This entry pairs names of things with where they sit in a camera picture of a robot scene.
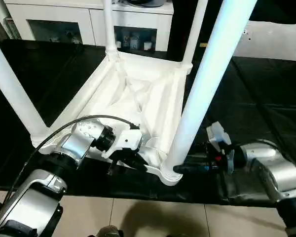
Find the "white frame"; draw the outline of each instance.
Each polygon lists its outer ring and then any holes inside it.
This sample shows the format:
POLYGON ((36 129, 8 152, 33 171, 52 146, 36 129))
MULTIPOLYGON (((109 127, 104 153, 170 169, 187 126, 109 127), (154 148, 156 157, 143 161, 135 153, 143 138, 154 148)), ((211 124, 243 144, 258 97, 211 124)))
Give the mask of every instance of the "white frame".
MULTIPOLYGON (((184 60, 180 64, 167 60, 163 60, 163 63, 159 63, 160 59, 153 59, 127 53, 119 54, 114 39, 111 0, 104 0, 107 55, 94 71, 93 75, 91 75, 88 81, 82 86, 80 91, 67 105, 62 114, 50 128, 47 128, 44 124, 1 50, 0 90, 3 92, 8 102, 13 107, 24 126, 27 128, 28 132, 31 134, 33 144, 37 146, 39 142, 41 142, 48 134, 55 131, 57 128, 54 127, 55 124, 63 123, 67 119, 72 119, 73 117, 80 115, 80 109, 83 109, 83 107, 86 108, 87 105, 85 102, 88 102, 93 95, 92 92, 94 90, 92 88, 96 87, 97 83, 100 83, 103 77, 106 77, 109 72, 115 72, 115 63, 123 57, 125 58, 124 64, 127 64, 128 67, 135 69, 135 71, 136 64, 138 63, 141 68, 147 68, 146 72, 144 70, 140 70, 136 71, 136 73, 148 74, 151 67, 146 66, 147 63, 150 65, 158 65, 163 69, 165 68, 163 64, 175 64, 175 66, 173 65, 172 67, 166 69, 176 70, 177 75, 184 75, 185 77, 191 68, 192 52, 195 51, 197 43, 196 38, 199 36, 203 21, 204 10, 202 7, 206 6, 207 1, 208 0, 198 1, 190 36, 185 49, 184 60)), ((173 167, 184 162, 256 2, 257 0, 223 0, 222 2, 221 9, 217 16, 201 64, 198 68, 191 92, 188 96, 182 117, 180 119, 180 123, 176 126, 176 134, 169 153, 165 159, 163 159, 160 167, 147 165, 148 172, 157 175, 166 185, 175 185, 182 178, 182 175, 173 171, 173 167)), ((175 98, 173 99, 172 111, 175 110, 175 106, 173 105, 176 103, 175 98)), ((54 138, 54 140, 50 141, 50 143, 55 142, 57 139, 59 139, 59 137, 54 138)), ((52 151, 50 143, 46 144, 47 147, 51 148, 51 150, 45 151, 47 153, 52 151)))
MULTIPOLYGON (((104 11, 90 9, 91 21, 93 25, 94 38, 96 45, 106 45, 106 35, 104 22, 104 11)), ((172 15, 153 14, 142 12, 112 11, 114 26, 149 28, 157 30, 156 51, 167 51, 172 15)))
POLYGON ((23 40, 35 40, 27 20, 76 22, 83 44, 95 45, 89 9, 61 6, 7 4, 23 40))

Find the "glass cabinet door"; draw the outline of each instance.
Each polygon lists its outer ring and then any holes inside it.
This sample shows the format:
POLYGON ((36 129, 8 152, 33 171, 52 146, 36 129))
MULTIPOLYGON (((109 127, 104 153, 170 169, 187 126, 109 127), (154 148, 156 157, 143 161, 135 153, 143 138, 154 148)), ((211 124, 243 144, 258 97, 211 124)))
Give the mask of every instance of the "glass cabinet door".
POLYGON ((155 51, 157 29, 114 26, 114 31, 116 45, 122 50, 155 51))
POLYGON ((77 22, 27 20, 35 40, 82 43, 77 22))

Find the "white cabinet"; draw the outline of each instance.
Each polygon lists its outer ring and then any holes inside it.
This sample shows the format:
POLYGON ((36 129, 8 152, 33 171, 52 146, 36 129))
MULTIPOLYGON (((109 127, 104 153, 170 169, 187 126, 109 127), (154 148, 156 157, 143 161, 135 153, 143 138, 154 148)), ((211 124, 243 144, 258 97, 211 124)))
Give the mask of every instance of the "white cabinet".
POLYGON ((57 38, 75 37, 83 44, 95 45, 87 8, 23 4, 7 4, 7 7, 23 40, 46 41, 41 37, 49 37, 57 41, 57 38))
MULTIPOLYGON (((101 0, 4 1, 23 40, 106 45, 101 0)), ((171 0, 156 8, 122 3, 112 8, 117 41, 127 39, 138 50, 167 51, 174 13, 171 0)))
MULTIPOLYGON (((96 39, 96 45, 105 46, 106 35, 104 22, 104 12, 102 10, 90 10, 91 21, 93 25, 93 33, 96 39)), ((115 34, 118 37, 118 32, 121 34, 128 32, 129 38, 132 33, 145 35, 147 38, 152 38, 153 45, 155 44, 156 51, 167 51, 170 28, 172 22, 172 15, 153 14, 142 12, 128 12, 128 11, 113 11, 113 23, 115 26, 115 34)))

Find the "black surface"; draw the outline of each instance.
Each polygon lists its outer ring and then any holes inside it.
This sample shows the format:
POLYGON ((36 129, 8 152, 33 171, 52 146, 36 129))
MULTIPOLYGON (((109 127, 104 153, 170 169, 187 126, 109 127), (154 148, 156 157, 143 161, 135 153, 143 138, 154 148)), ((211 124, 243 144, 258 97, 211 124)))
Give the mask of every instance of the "black surface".
MULTIPOLYGON (((1 48, 48 125, 105 55, 105 50, 99 47, 37 41, 7 40, 1 48)), ((196 62, 187 77, 185 101, 197 67, 196 62)), ((296 162, 296 62, 233 58, 194 144, 206 141, 204 128, 217 120, 231 139, 241 142, 268 139, 296 162)), ((10 187, 31 151, 33 147, 27 131, 0 92, 0 190, 10 187)), ((242 171, 224 176, 185 175, 178 185, 167 187, 152 174, 119 168, 113 176, 108 176, 108 168, 108 163, 86 159, 68 193, 270 206, 256 178, 242 171)))

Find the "cabinet door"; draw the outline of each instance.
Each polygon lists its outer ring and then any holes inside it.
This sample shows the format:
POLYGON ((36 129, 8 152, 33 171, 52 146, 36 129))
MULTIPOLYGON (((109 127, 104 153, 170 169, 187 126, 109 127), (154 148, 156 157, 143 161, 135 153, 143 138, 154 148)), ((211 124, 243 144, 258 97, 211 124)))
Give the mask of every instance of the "cabinet door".
POLYGON ((23 40, 95 45, 89 9, 22 4, 7 7, 23 40))
MULTIPOLYGON (((103 10, 90 10, 93 33, 96 45, 106 45, 106 29, 103 10)), ((129 32, 129 38, 132 33, 144 35, 142 38, 147 41, 148 37, 152 38, 152 47, 156 51, 167 51, 170 35, 172 15, 129 12, 129 11, 113 11, 113 23, 115 26, 116 37, 129 32)), ((140 47, 143 48, 143 40, 139 39, 140 47)))

